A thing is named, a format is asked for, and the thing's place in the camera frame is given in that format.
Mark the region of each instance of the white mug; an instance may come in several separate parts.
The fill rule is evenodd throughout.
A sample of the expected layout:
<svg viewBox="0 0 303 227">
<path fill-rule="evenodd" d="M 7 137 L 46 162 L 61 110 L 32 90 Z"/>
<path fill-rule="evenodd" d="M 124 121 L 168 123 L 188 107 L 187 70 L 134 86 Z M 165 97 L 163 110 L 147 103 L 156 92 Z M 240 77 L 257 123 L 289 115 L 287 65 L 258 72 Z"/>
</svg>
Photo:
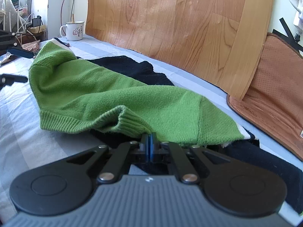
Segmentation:
<svg viewBox="0 0 303 227">
<path fill-rule="evenodd" d="M 63 27 L 66 27 L 66 36 L 62 35 Z M 67 22 L 66 25 L 60 27 L 60 35 L 68 41 L 79 41 L 83 38 L 83 27 L 83 21 L 75 21 L 75 23 Z"/>
</svg>

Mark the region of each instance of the black strap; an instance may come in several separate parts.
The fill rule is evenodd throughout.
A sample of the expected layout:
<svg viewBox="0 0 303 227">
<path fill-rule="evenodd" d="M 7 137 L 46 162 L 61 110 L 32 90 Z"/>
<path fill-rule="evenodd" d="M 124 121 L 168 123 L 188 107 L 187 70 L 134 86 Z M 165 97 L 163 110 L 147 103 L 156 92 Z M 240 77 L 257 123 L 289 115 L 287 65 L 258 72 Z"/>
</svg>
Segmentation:
<svg viewBox="0 0 303 227">
<path fill-rule="evenodd" d="M 287 26 L 284 18 L 280 19 L 280 22 L 287 34 L 287 36 L 285 36 L 284 34 L 282 34 L 281 32 L 278 32 L 277 30 L 273 29 L 272 33 L 276 34 L 277 36 L 279 36 L 280 38 L 282 38 L 285 42 L 287 42 L 290 46 L 292 46 L 296 51 L 302 51 L 303 52 L 303 47 L 301 45 L 299 45 L 296 40 L 294 39 L 294 36 L 292 35 L 289 27 Z"/>
<path fill-rule="evenodd" d="M 59 38 L 57 38 L 57 37 L 54 37 L 54 39 L 56 39 L 59 43 L 65 45 L 66 47 L 69 47 L 69 46 L 70 46 L 69 43 L 62 42 L 62 41 L 61 41 Z"/>
</svg>

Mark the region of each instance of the power adapter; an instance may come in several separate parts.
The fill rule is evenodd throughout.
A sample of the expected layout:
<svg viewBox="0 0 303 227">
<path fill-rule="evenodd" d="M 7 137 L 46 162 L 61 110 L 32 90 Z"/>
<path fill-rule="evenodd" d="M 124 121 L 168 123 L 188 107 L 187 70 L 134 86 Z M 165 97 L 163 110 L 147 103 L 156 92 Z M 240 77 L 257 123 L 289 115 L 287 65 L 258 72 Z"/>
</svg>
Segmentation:
<svg viewBox="0 0 303 227">
<path fill-rule="evenodd" d="M 41 16 L 37 16 L 37 18 L 31 19 L 31 25 L 29 27 L 37 27 L 41 25 L 42 25 Z"/>
</svg>

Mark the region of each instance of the wooden headboard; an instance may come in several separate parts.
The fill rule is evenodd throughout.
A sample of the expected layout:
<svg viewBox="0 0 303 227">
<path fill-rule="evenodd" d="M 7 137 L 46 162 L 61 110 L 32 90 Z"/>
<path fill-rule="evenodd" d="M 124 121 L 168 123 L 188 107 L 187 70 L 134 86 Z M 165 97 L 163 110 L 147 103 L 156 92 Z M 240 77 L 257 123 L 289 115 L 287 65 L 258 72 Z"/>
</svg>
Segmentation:
<svg viewBox="0 0 303 227">
<path fill-rule="evenodd" d="M 242 99 L 273 0 L 88 0 L 86 34 L 190 72 Z"/>
</svg>

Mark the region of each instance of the gray plastic housing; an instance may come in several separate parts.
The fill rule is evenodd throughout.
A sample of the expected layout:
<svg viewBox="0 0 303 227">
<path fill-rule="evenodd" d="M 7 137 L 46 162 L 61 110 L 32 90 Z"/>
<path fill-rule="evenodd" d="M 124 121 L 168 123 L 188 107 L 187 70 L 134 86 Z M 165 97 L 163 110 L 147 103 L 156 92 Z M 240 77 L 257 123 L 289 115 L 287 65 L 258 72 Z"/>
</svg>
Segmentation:
<svg viewBox="0 0 303 227">
<path fill-rule="evenodd" d="M 124 175 L 99 186 L 78 209 L 54 217 L 17 214 L 5 227 L 291 227 L 277 213 L 240 218 L 214 207 L 200 188 L 174 176 Z"/>
</svg>

